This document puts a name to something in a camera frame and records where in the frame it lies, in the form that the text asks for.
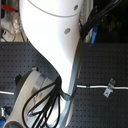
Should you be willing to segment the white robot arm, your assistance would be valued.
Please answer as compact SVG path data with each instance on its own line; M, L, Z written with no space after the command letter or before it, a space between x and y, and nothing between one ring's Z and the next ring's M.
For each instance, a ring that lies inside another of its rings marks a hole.
M82 4L83 0L19 0L26 36L58 77L51 81L38 71L21 76L14 108L3 128L64 128L69 121L83 47Z

